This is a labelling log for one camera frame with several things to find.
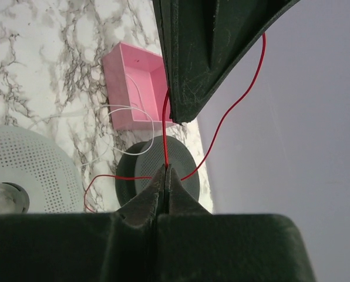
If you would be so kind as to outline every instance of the marble tabletop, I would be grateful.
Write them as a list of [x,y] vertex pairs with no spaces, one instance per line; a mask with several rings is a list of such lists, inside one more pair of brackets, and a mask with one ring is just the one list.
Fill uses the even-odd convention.
[[[95,108],[107,104],[101,58],[120,41],[160,54],[151,1],[0,0],[0,125],[28,128],[41,118],[85,109],[31,129],[54,140],[72,158],[84,189],[98,174],[115,174],[122,154],[111,146],[125,150],[152,136],[117,132],[106,118],[107,108]],[[196,120],[175,125],[167,134],[183,142],[196,163],[202,160]],[[205,165],[199,176],[199,202],[211,212]],[[117,210],[114,186],[111,177],[97,179],[87,195],[91,209]]]

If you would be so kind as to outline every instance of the black circular base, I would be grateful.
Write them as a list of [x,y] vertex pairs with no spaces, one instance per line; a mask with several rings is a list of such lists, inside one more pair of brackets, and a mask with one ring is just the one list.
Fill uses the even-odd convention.
[[[127,149],[127,152],[143,152],[150,146],[150,143],[151,140],[134,144]],[[196,164],[185,145],[170,136],[167,137],[167,145],[169,148],[170,164],[175,168],[179,177],[182,178],[190,174],[196,168]],[[161,168],[163,163],[163,141],[162,136],[158,136],[154,138],[153,146],[148,152],[140,156],[124,154],[117,165],[116,175],[124,177],[153,176]],[[126,204],[130,199],[139,194],[149,183],[149,179],[129,181],[116,179],[115,189],[119,204],[121,206]],[[198,200],[200,195],[200,179],[198,173],[182,181],[182,185],[195,200]]]

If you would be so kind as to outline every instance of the perforated surface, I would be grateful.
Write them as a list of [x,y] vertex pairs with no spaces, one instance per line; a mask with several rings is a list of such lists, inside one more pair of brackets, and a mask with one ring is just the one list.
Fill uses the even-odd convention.
[[[180,178],[190,174],[196,168],[196,164],[185,145],[171,136],[167,137],[167,145],[169,148],[169,161]],[[142,148],[142,151],[146,150],[149,146],[150,142],[147,142]],[[158,136],[154,138],[152,148],[147,153],[137,158],[134,176],[153,176],[161,168],[163,163],[163,141],[162,136]],[[149,179],[135,180],[137,193],[140,193],[149,182]],[[194,199],[198,200],[200,195],[200,179],[198,173],[182,181],[182,185]]]
[[13,126],[0,126],[0,183],[29,195],[28,213],[82,212],[82,182],[75,165],[53,141]]

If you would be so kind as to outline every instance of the marble surface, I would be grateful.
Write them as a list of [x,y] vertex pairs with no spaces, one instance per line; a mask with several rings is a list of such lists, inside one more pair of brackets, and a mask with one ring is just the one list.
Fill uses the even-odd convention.
[[[31,129],[73,159],[84,189],[97,174],[115,174],[122,154],[109,144],[125,150],[152,134],[117,132],[105,118],[106,108],[91,109],[107,103],[101,57],[120,41],[160,53],[151,1],[0,0],[0,125],[28,128],[41,118],[85,109]],[[167,134],[182,141],[196,163],[202,160],[196,120]],[[199,174],[200,203],[213,211],[205,166]],[[114,185],[110,177],[97,179],[87,195],[89,206],[99,212],[118,209]]]

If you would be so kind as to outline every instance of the gray marble vein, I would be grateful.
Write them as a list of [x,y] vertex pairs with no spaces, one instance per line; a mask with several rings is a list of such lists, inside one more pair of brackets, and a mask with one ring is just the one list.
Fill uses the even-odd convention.
[[[152,136],[145,131],[117,132],[106,116],[108,109],[96,108],[108,103],[101,58],[120,41],[160,54],[150,1],[0,1],[0,125],[28,128],[47,116],[84,109],[32,128],[73,159],[84,189],[97,174],[116,173],[122,154],[111,146],[125,150]],[[196,163],[202,160],[196,120],[173,126],[167,134],[182,141]],[[200,203],[212,211],[206,167],[199,173]],[[96,181],[87,196],[91,208],[119,208],[114,183],[109,177]]]

